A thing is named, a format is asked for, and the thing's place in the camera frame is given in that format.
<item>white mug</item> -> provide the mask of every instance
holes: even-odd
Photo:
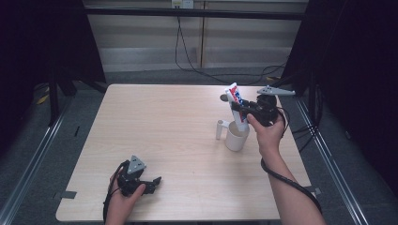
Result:
[[[247,129],[245,131],[239,131],[237,129],[237,124],[235,121],[227,122],[224,120],[219,120],[217,122],[217,131],[216,131],[216,139],[219,140],[222,135],[222,129],[226,128],[226,138],[225,138],[225,145],[231,151],[239,151],[243,148],[245,144],[250,130]]]

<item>power outlet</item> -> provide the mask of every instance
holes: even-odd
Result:
[[[172,0],[172,8],[182,8],[182,0]]]
[[[193,0],[182,0],[182,7],[193,9]]]

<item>white wall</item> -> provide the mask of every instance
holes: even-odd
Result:
[[[171,0],[85,0],[84,3],[87,6],[171,7]],[[306,1],[194,1],[194,7],[304,12]],[[105,72],[177,68],[177,18],[107,15],[88,17]],[[263,67],[281,64],[290,53],[299,29],[297,21],[219,18],[181,18],[180,21],[189,58],[196,68]],[[181,37],[179,40],[177,61],[182,67],[189,67]]]

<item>person's left hand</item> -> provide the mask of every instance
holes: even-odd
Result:
[[[129,217],[132,208],[134,207],[137,200],[143,195],[145,191],[145,184],[140,185],[132,195],[126,197],[122,194],[117,184],[117,179],[115,179],[112,192],[115,193],[112,195],[112,198],[109,202],[108,214],[106,217],[106,224],[124,224]]]

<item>wooden table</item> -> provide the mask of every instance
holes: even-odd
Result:
[[[84,149],[56,212],[61,221],[101,221],[109,178],[131,155],[146,164],[142,180],[161,176],[152,195],[136,203],[131,221],[279,219],[261,169],[254,129],[239,152],[215,139],[217,121],[232,121],[226,86],[113,84],[99,108]],[[240,86],[256,99],[261,87]],[[290,129],[281,154],[303,186],[310,181]]]

